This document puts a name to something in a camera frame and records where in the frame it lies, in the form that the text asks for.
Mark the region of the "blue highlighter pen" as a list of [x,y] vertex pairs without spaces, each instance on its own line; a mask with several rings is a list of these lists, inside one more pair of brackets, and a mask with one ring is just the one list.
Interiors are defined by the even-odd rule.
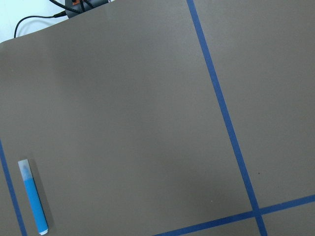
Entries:
[[48,233],[49,227],[40,201],[37,187],[27,159],[18,161],[20,173],[24,182],[27,197],[31,206],[35,224],[40,236]]

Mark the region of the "near orange usb hub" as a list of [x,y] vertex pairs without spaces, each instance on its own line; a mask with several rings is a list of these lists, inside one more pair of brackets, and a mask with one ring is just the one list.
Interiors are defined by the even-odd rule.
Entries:
[[83,12],[89,11],[93,8],[112,2],[112,0],[65,0],[65,6],[72,8],[77,12],[65,10],[68,18],[77,16]]

